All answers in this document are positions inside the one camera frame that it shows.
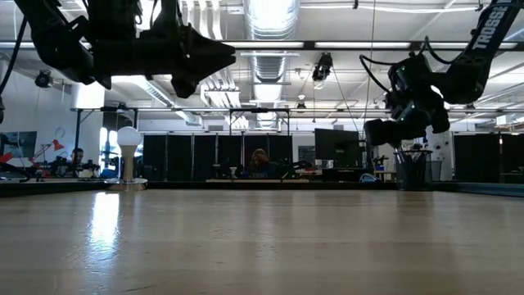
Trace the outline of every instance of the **lamp base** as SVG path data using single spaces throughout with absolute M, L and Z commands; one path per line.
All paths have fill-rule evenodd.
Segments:
M 105 181 L 109 184 L 108 190 L 116 192 L 138 192 L 146 189 L 147 179 L 133 179 L 133 181 L 123 181 L 122 179 L 108 179 Z

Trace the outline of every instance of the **wooden table surface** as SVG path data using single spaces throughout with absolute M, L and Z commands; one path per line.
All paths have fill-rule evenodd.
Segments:
M 522 294 L 524 200 L 396 191 L 0 199 L 0 294 Z

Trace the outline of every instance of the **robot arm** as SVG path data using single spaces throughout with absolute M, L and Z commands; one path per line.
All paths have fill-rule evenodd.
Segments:
M 376 62 L 361 56 L 364 68 L 386 91 L 386 108 L 391 110 L 392 119 L 365 123 L 364 131 L 369 143 L 389 143 L 396 147 L 403 139 L 425 136 L 429 125 L 433 133 L 447 131 L 449 120 L 444 102 L 469 104 L 483 94 L 491 62 L 523 6 L 524 0 L 492 0 L 481 13 L 477 28 L 472 31 L 471 42 L 453 61 L 438 57 L 428 38 L 419 53 L 411 52 L 407 59 L 398 63 Z M 426 49 L 437 61 L 450 64 L 445 73 L 431 71 L 422 54 Z M 365 60 L 391 66 L 388 71 L 391 90 L 374 78 Z
M 111 89 L 113 75 L 171 74 L 181 98 L 193 94 L 205 77 L 233 64 L 234 48 L 200 36 L 184 25 L 178 1 L 161 2 L 150 30 L 136 38 L 139 0 L 87 0 L 88 19 L 69 22 L 57 0 L 15 0 L 31 26 L 31 38 L 43 62 L 76 82 L 95 80 Z M 87 49 L 80 41 L 85 38 Z

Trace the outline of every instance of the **light bulb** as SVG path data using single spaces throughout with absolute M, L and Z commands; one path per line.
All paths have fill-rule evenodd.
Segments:
M 133 127 L 124 127 L 118 130 L 117 143 L 120 146 L 137 146 L 142 141 L 142 136 Z

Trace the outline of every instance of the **woman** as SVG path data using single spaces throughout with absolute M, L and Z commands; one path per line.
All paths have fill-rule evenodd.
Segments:
M 277 177 L 277 165 L 269 161 L 265 150 L 259 148 L 253 152 L 249 172 L 253 178 L 274 178 Z

